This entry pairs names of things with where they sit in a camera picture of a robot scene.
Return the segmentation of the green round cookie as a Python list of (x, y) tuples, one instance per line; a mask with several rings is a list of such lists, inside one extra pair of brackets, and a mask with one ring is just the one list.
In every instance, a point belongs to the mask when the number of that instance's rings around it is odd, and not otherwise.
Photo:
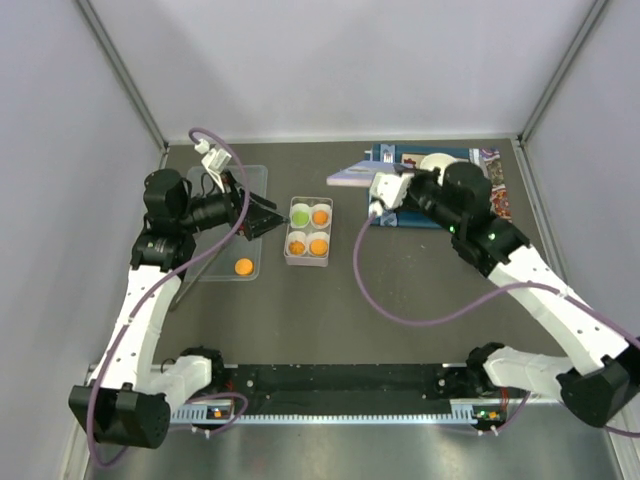
[(304, 228), (309, 223), (309, 214), (305, 211), (296, 211), (291, 217), (295, 228)]

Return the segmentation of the orange flower cookie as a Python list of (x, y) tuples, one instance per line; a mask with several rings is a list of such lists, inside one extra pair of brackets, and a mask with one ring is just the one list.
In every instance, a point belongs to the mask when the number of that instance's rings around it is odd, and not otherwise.
[(293, 256), (301, 256), (306, 252), (306, 244), (302, 241), (293, 241), (288, 245), (288, 252)]

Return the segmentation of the orange round cookie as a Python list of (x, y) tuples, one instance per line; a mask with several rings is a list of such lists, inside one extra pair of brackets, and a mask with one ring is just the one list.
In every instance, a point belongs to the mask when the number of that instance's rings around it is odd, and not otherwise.
[(312, 220), (315, 225), (325, 225), (329, 220), (329, 215), (324, 210), (317, 210), (313, 213)]

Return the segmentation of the metal tongs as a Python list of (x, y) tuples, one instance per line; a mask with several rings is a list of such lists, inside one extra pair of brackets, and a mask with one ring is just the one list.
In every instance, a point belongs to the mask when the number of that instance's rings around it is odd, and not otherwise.
[(174, 296), (174, 298), (172, 299), (169, 305), (169, 308), (168, 308), (169, 312), (173, 312), (179, 307), (179, 305), (182, 303), (182, 301), (187, 296), (187, 294), (193, 289), (196, 283), (201, 279), (203, 274), (206, 272), (209, 266), (217, 259), (218, 256), (219, 256), (218, 252), (213, 253), (199, 268), (199, 270), (196, 272), (196, 274), (191, 279), (191, 281), (184, 282), (181, 285), (180, 289), (178, 290), (178, 292), (176, 293), (176, 295)]

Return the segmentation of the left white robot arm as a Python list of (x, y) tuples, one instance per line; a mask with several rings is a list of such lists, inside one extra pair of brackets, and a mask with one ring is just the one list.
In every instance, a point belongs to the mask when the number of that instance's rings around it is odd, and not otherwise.
[(236, 234), (251, 241), (285, 224), (276, 204), (248, 192), (243, 167), (212, 175), (208, 194), (174, 169), (144, 181), (143, 227), (134, 242), (127, 290), (113, 334), (98, 366), (83, 385), (72, 388), (68, 405), (91, 447), (112, 444), (155, 449), (171, 417), (196, 393), (216, 396), (227, 374), (217, 351), (188, 349), (162, 373), (152, 362), (170, 304), (186, 271), (206, 258), (196, 235), (220, 228), (220, 249)]

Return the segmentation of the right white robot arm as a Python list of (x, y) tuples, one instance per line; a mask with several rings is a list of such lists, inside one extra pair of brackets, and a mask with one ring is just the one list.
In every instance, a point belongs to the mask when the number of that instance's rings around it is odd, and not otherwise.
[(471, 163), (415, 171), (405, 203), (451, 234), (458, 255), (510, 294), (561, 347), (552, 357), (486, 346), (467, 370), (469, 388), (487, 396), (500, 386), (562, 402), (601, 428), (639, 393), (639, 341), (585, 303), (546, 264), (528, 237), (492, 208), (492, 184)]

